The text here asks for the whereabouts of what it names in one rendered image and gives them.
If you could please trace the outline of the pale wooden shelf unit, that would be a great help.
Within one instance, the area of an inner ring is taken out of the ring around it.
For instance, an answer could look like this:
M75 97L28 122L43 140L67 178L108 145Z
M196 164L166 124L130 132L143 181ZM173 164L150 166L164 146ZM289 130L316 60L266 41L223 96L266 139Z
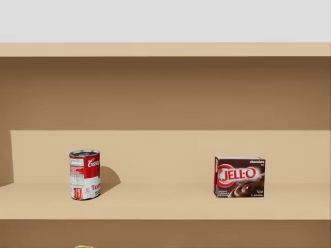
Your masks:
M264 196L217 198L215 157ZM331 248L330 199L331 43L0 44L0 248Z

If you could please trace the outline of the red and white can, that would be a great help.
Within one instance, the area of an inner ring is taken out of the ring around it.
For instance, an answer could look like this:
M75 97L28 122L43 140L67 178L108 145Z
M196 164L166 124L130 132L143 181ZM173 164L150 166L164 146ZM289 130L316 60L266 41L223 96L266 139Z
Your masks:
M89 200L101 194L100 152L77 150L69 154L70 191L74 200Z

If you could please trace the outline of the brown carton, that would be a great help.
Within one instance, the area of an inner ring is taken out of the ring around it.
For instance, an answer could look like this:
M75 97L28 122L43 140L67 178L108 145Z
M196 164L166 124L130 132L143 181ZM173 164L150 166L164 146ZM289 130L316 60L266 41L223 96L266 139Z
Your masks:
M263 197L266 160L260 157L215 157L217 198Z

